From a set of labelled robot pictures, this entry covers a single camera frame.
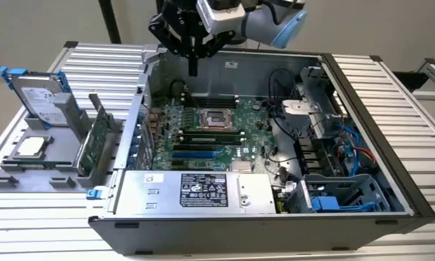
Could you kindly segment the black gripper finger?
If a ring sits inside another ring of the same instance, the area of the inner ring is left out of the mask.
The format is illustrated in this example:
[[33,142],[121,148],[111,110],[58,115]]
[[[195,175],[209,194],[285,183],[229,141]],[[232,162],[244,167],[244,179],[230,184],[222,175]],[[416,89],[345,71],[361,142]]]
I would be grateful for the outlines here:
[[190,36],[179,36],[173,31],[161,13],[151,17],[147,30],[173,55],[179,55],[187,59],[187,76],[191,76],[193,49],[190,45]]
[[234,31],[225,31],[217,33],[205,43],[202,43],[202,37],[194,38],[193,44],[193,54],[191,54],[191,76],[197,76],[197,61],[202,58],[212,57],[217,51],[224,47],[224,45],[234,37]]

